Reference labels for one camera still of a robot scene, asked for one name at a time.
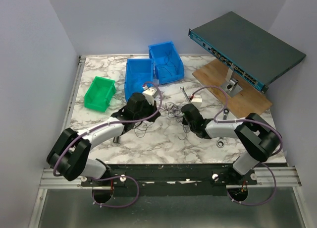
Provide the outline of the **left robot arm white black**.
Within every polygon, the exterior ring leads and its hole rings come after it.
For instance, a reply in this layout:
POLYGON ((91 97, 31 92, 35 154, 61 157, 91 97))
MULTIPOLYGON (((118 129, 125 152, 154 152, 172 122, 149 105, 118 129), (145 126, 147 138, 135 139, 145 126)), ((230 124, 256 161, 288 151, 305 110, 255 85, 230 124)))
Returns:
POLYGON ((154 122, 160 117, 155 93, 149 90, 133 93, 127 104, 106 121, 83 130, 65 129, 47 156, 56 176, 73 181, 79 176, 91 177, 99 186, 109 182, 109 166, 99 159, 89 159, 90 151, 103 142, 120 137, 139 122, 154 122))

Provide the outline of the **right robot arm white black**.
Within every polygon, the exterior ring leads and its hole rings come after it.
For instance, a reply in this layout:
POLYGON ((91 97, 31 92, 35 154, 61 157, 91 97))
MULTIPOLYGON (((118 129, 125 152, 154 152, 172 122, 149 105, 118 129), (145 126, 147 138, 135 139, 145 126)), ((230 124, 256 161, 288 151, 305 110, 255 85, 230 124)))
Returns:
POLYGON ((240 184, 246 174, 257 164, 267 161, 277 147, 282 147, 282 137, 258 114, 250 113, 247 117, 235 120, 217 120, 203 118, 193 104, 181 108, 183 121, 190 130, 202 139, 237 138, 246 151, 236 159, 228 171, 228 179, 233 184, 240 184))

